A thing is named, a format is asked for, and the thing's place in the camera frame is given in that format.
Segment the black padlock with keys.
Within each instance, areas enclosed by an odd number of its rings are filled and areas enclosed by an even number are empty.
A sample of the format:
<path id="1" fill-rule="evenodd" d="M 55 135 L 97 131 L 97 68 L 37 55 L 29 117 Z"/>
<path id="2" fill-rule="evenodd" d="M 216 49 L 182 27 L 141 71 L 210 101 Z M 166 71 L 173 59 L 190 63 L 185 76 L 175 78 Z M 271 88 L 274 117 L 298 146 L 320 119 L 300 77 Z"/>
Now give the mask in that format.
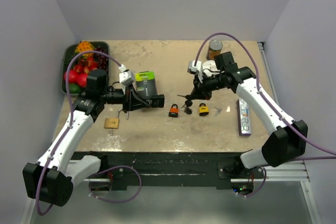
<path id="1" fill-rule="evenodd" d="M 148 108 L 163 108 L 165 103 L 165 96 L 163 94 L 154 95 L 145 99 Z"/>

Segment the brass padlock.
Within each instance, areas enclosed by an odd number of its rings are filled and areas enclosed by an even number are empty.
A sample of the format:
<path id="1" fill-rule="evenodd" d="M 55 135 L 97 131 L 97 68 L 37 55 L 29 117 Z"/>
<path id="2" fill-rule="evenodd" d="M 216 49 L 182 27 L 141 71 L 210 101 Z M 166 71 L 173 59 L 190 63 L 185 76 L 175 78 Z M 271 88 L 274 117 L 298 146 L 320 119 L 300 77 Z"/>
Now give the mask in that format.
<path id="1" fill-rule="evenodd" d="M 129 111 L 123 111 L 123 109 L 119 109 L 113 118 L 105 118 L 104 121 L 104 129 L 108 130 L 109 136 L 114 134 L 114 131 L 119 128 L 120 124 L 120 115 L 121 113 L 125 113 L 126 119 L 129 119 Z"/>

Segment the yellow padlock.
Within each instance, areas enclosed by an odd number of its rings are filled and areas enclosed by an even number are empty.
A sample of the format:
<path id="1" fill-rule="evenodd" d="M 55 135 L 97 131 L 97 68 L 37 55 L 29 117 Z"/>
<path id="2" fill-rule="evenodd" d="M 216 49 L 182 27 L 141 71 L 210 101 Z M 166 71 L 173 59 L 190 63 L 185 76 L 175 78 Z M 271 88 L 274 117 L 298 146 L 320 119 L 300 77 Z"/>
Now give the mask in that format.
<path id="1" fill-rule="evenodd" d="M 209 108 L 205 103 L 199 104 L 199 116 L 207 116 L 209 114 Z"/>

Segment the orange padlock with keys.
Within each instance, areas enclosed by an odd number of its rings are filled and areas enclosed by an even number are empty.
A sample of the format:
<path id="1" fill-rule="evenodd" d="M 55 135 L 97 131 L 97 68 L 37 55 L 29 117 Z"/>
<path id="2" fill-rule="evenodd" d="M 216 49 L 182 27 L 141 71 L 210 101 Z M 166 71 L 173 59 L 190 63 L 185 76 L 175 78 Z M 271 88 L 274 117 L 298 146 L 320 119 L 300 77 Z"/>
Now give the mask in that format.
<path id="1" fill-rule="evenodd" d="M 179 115 L 179 109 L 177 104 L 172 104 L 168 113 L 168 116 L 171 118 L 177 118 Z"/>

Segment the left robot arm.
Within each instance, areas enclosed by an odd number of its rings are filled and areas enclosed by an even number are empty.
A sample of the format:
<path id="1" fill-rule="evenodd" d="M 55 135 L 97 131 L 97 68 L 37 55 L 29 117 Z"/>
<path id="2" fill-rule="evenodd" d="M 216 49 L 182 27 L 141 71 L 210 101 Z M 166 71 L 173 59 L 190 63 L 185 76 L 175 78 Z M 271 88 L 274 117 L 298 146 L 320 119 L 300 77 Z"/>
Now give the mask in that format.
<path id="1" fill-rule="evenodd" d="M 119 74 L 121 88 L 108 85 L 109 76 L 101 69 L 87 76 L 87 85 L 74 101 L 65 125 L 48 150 L 35 163 L 27 163 L 23 179 L 27 196 L 36 202 L 64 206 L 73 189 L 86 178 L 108 174 L 108 159 L 91 152 L 74 165 L 69 162 L 85 133 L 93 126 L 106 104 L 120 104 L 123 112 L 149 106 L 133 86 L 135 75 L 130 70 Z"/>

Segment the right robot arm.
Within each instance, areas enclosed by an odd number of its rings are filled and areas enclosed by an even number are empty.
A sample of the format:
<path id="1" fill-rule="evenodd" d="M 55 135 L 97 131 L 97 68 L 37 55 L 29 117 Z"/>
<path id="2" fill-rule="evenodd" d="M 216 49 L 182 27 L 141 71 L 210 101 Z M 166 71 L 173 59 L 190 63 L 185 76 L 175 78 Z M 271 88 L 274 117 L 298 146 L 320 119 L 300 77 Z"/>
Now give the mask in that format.
<path id="1" fill-rule="evenodd" d="M 236 157 L 230 170 L 239 178 L 246 178 L 257 166 L 277 167 L 305 153 L 308 126 L 296 121 L 276 104 L 260 86 L 249 67 L 239 67 L 231 52 L 215 57 L 217 74 L 207 76 L 200 61 L 188 64 L 188 73 L 194 75 L 194 88 L 187 100 L 209 100 L 215 90 L 228 88 L 243 99 L 256 113 L 268 132 L 268 139 L 259 149 Z"/>

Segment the silver keys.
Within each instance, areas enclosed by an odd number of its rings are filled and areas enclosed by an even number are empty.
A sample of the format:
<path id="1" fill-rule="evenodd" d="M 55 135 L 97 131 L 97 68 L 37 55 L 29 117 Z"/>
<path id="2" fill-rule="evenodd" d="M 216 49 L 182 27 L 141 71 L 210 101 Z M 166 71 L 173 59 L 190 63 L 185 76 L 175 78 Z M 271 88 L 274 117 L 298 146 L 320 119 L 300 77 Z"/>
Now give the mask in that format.
<path id="1" fill-rule="evenodd" d="M 220 114 L 222 111 L 222 108 L 214 107 L 214 109 L 216 110 L 215 115 Z"/>

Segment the orange padlock keys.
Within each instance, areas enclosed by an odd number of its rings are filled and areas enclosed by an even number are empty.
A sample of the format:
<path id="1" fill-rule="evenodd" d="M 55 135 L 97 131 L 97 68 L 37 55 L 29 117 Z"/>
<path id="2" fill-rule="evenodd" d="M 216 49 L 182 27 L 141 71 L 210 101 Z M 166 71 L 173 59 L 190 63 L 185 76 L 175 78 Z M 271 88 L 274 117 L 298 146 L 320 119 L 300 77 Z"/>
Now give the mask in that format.
<path id="1" fill-rule="evenodd" d="M 193 113 L 193 110 L 189 106 L 183 106 L 182 111 L 187 115 L 191 115 Z"/>

